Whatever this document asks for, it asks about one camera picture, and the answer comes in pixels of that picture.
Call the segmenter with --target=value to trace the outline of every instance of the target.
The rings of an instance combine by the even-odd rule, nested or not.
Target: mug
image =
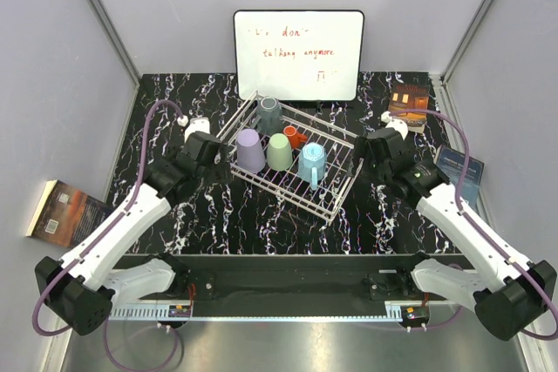
[[[271,136],[268,144],[268,166],[281,172],[293,164],[293,151],[289,139],[283,134]]]
[[[317,190],[317,182],[323,179],[327,164],[325,149],[318,143],[308,143],[303,147],[298,160],[298,176]]]
[[[270,96],[261,98],[256,113],[259,118],[257,129],[260,134],[272,136],[282,132],[282,109],[277,99]]]
[[[304,144],[308,139],[306,135],[298,132],[293,125],[287,126],[284,130],[282,130],[282,133],[289,139],[290,146],[293,150],[298,148],[300,144]]]
[[[236,164],[250,173],[258,173],[265,167],[260,134],[256,130],[242,130],[236,137]]]

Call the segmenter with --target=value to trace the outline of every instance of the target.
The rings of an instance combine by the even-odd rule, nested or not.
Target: dish rack
[[[293,164],[288,170],[277,172],[266,165],[259,173],[253,174],[237,165],[236,137],[245,128],[255,128],[258,121],[256,106],[261,98],[254,91],[217,134],[217,138],[229,147],[232,174],[323,218],[329,225],[336,218],[362,168],[361,162],[354,177],[347,172],[357,135],[279,102],[284,126],[293,125],[298,132],[308,136],[307,143],[315,142],[325,148],[325,175],[315,191],[310,189],[310,183],[298,177],[300,149],[294,150]],[[262,136],[264,152],[267,151],[268,143],[269,136]]]

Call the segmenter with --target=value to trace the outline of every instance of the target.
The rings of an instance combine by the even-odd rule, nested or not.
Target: small orange cup
[[[307,136],[301,134],[296,130],[293,125],[289,125],[282,130],[282,133],[287,136],[290,142],[290,147],[294,150],[300,146],[300,144],[304,144],[308,139]]]

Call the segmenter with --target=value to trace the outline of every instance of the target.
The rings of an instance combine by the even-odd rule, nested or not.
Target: brown book
[[[60,180],[46,182],[27,236],[75,247],[112,213],[112,208]]]
[[[388,111],[405,111],[407,109],[428,109],[429,86],[408,85],[395,82],[391,87],[390,106]],[[397,115],[403,119],[409,131],[424,132],[426,114],[407,112]]]

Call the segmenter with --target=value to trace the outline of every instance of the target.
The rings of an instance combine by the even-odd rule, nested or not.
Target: marble table top
[[[357,98],[350,102],[311,104],[304,110],[356,134],[380,127],[391,84],[430,85],[429,108],[437,110],[427,73],[361,72]],[[242,101],[235,74],[144,75],[136,98],[108,203],[117,206],[130,191],[138,170],[141,130],[148,108],[158,99],[175,101],[190,117],[209,117],[217,133]],[[176,115],[160,108],[151,124],[148,160],[182,141]],[[425,132],[411,133],[417,158],[433,158],[448,144],[445,127],[429,116]],[[155,223],[129,253],[152,254],[429,254],[458,253],[440,230],[381,185],[358,180],[335,221],[326,222],[235,178],[212,186],[180,203]]]

